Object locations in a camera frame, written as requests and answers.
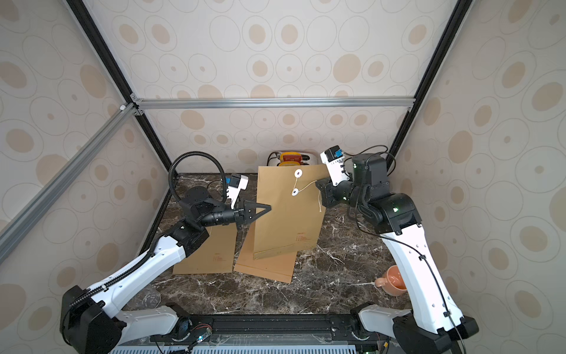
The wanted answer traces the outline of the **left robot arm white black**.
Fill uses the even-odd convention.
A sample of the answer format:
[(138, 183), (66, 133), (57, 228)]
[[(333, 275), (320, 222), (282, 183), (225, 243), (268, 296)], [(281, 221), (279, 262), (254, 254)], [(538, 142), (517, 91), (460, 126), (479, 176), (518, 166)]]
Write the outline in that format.
[(60, 333), (78, 353), (110, 353), (117, 345), (147, 336), (185, 339), (190, 317), (181, 308), (123, 308), (156, 277), (195, 253), (209, 238), (209, 227), (251, 224), (271, 211), (270, 205), (253, 201), (232, 209), (202, 186), (189, 189), (178, 203), (184, 217), (155, 237), (146, 252), (106, 279), (86, 289), (74, 286), (63, 295)]

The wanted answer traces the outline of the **brown file envelope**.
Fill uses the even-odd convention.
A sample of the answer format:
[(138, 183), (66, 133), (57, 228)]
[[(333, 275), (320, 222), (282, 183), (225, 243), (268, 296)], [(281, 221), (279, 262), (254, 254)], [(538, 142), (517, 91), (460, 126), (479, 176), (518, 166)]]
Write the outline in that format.
[(207, 228), (208, 239), (187, 259), (177, 263), (172, 273), (225, 274), (232, 273), (237, 240), (237, 226), (215, 226)]
[(259, 168), (256, 201), (271, 211), (254, 222), (255, 260), (317, 246), (326, 209), (315, 182), (328, 176), (325, 165)]
[(234, 271), (290, 284), (296, 264), (296, 253), (254, 260), (255, 224), (252, 224), (240, 249)]

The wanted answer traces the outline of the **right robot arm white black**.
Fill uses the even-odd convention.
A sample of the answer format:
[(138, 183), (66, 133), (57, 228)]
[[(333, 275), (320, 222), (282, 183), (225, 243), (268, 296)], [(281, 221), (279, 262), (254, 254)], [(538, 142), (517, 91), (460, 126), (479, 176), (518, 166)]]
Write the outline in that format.
[(334, 146), (321, 153), (329, 177), (315, 183), (326, 208), (349, 207), (356, 226), (363, 221), (389, 249), (405, 283), (412, 308), (397, 311), (377, 305), (357, 310), (365, 332), (394, 339), (405, 353), (465, 353), (465, 340), (479, 332), (449, 294), (430, 253), (422, 218), (414, 201), (392, 193), (382, 153), (350, 156), (346, 172), (343, 151)]

